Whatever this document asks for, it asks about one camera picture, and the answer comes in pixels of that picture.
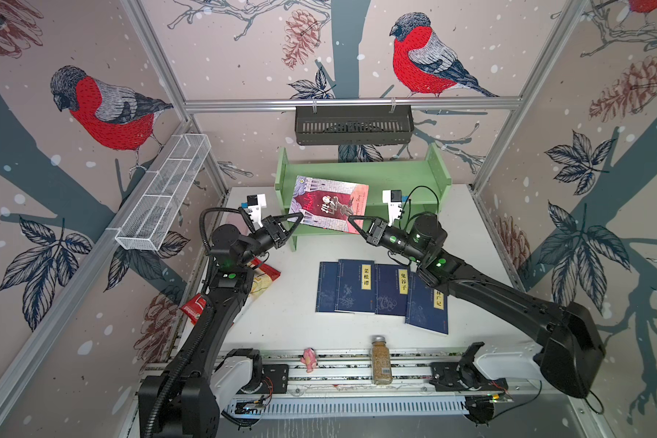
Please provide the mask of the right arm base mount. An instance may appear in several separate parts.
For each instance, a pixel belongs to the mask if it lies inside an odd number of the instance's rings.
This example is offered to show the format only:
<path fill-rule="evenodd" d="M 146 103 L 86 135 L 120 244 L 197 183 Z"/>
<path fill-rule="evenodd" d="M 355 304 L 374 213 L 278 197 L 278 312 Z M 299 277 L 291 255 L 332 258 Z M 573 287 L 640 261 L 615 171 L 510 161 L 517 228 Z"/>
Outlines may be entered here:
<path fill-rule="evenodd" d="M 476 368 L 475 357 L 485 346 L 482 341 L 472 343 L 458 361 L 432 362 L 428 381 L 436 392 L 488 391 L 508 392 L 505 379 L 491 380 Z"/>

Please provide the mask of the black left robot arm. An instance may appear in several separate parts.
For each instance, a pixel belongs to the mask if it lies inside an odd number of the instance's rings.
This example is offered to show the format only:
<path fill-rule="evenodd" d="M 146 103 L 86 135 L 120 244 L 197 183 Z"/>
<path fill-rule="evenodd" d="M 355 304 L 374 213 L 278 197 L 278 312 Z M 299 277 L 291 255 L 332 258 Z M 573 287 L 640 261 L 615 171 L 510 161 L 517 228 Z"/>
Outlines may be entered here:
<path fill-rule="evenodd" d="M 160 375 L 146 377 L 138 390 L 143 437 L 214 437 L 231 399 L 241 389 L 255 389 L 263 381 L 258 350 L 236 349 L 222 363 L 216 360 L 254 284 L 251 262 L 284 246 L 303 215 L 269 215 L 255 227 L 243 208 L 235 213 L 246 222 L 248 234 L 233 224 L 208 231 L 205 221 L 211 210 L 200 214 L 207 257 L 203 311 L 174 359 Z"/>

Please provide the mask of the pink Hamlet book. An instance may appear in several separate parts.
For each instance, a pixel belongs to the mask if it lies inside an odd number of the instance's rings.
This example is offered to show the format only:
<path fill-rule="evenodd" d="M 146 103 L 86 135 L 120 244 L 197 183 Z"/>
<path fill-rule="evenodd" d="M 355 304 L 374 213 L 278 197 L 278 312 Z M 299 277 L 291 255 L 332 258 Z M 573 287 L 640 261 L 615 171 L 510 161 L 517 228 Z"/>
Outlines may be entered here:
<path fill-rule="evenodd" d="M 301 224 L 350 233 L 348 217 L 365 215 L 369 186 L 299 175 L 288 213 L 301 212 Z"/>

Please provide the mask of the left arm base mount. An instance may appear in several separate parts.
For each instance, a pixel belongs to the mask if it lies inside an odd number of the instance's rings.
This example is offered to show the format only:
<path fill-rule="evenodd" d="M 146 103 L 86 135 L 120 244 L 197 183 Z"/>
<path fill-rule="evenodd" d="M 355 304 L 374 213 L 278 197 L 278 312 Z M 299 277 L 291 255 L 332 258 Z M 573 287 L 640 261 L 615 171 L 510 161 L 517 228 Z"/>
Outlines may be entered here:
<path fill-rule="evenodd" d="M 285 394 L 289 366 L 265 364 L 259 350 L 234 349 L 216 366 L 210 385 L 215 395 Z"/>

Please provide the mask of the blue book yellow label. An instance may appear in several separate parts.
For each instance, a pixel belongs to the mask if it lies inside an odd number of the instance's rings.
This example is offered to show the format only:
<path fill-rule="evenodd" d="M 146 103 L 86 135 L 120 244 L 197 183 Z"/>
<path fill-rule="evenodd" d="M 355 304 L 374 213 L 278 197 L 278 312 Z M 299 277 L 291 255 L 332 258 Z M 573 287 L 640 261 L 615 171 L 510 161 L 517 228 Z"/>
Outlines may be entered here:
<path fill-rule="evenodd" d="M 336 312 L 370 314 L 375 312 L 374 270 L 373 261 L 350 259 L 339 261 Z"/>

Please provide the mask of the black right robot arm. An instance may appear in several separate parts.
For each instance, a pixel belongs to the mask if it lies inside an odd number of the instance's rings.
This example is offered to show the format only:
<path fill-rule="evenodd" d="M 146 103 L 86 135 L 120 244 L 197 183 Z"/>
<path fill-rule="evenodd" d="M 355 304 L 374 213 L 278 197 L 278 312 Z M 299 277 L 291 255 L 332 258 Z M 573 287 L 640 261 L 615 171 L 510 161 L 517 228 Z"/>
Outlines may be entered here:
<path fill-rule="evenodd" d="M 448 253 L 447 233 L 436 215 L 417 218 L 408 232 L 377 216 L 351 215 L 349 223 L 368 244 L 414 262 L 430 288 L 483 308 L 536 341 L 542 351 L 533 361 L 554 388 L 578 399 L 589 396 L 606 350 L 587 308 L 537 299 Z"/>

